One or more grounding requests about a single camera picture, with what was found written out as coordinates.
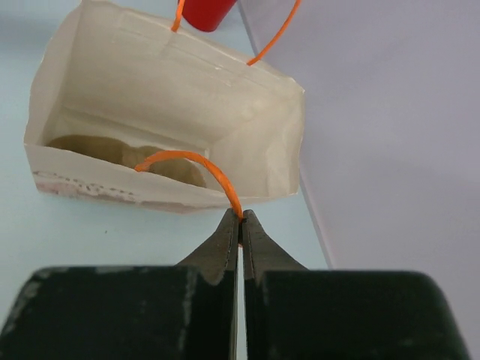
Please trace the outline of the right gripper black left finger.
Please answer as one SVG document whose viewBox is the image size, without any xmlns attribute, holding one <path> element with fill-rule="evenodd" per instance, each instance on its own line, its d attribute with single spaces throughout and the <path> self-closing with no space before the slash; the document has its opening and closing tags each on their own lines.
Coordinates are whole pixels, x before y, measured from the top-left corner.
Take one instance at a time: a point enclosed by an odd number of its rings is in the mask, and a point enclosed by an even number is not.
<svg viewBox="0 0 480 360">
<path fill-rule="evenodd" d="M 53 266 L 23 284 L 3 359 L 234 359 L 240 221 L 176 265 Z"/>
</svg>

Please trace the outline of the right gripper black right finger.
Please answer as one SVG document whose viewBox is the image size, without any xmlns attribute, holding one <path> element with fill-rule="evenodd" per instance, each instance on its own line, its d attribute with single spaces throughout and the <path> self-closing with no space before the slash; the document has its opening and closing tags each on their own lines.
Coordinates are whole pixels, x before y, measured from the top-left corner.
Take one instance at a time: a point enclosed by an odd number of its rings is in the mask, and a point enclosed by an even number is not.
<svg viewBox="0 0 480 360">
<path fill-rule="evenodd" d="M 418 271 L 310 270 L 241 222 L 249 359 L 468 359 L 446 297 Z"/>
</svg>

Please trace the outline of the brown pulp cup carrier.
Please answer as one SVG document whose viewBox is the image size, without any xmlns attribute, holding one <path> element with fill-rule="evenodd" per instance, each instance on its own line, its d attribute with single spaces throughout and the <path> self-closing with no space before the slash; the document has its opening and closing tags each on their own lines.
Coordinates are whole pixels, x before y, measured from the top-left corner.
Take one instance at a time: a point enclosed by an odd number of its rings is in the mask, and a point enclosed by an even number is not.
<svg viewBox="0 0 480 360">
<path fill-rule="evenodd" d="M 144 163 L 147 157 L 162 151 L 162 148 L 151 145 L 134 147 L 119 139 L 87 135 L 60 136 L 50 140 L 46 146 L 75 152 L 130 169 Z M 149 167 L 148 171 L 185 184 L 206 187 L 206 181 L 200 170 L 184 158 L 156 162 Z"/>
</svg>

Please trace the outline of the white paper takeout bag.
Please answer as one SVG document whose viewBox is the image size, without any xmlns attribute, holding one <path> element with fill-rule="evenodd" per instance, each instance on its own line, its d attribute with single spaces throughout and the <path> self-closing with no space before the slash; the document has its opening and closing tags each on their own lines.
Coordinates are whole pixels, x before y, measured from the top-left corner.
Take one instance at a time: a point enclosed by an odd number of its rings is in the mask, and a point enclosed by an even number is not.
<svg viewBox="0 0 480 360">
<path fill-rule="evenodd" d="M 291 77 L 173 21 L 82 1 L 49 41 L 31 84 L 24 146 L 39 191 L 175 213 L 230 201 L 201 169 L 195 187 L 52 148 L 62 137 L 121 140 L 211 161 L 242 205 L 296 194 L 305 92 Z"/>
</svg>

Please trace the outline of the red plastic cup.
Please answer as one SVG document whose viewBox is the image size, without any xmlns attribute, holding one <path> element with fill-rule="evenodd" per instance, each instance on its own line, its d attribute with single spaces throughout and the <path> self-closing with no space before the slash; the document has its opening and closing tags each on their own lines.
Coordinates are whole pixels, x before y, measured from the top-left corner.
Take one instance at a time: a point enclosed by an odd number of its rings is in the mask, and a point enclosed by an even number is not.
<svg viewBox="0 0 480 360">
<path fill-rule="evenodd" d="M 236 0 L 185 0 L 182 15 L 195 29 L 213 32 L 235 4 Z"/>
</svg>

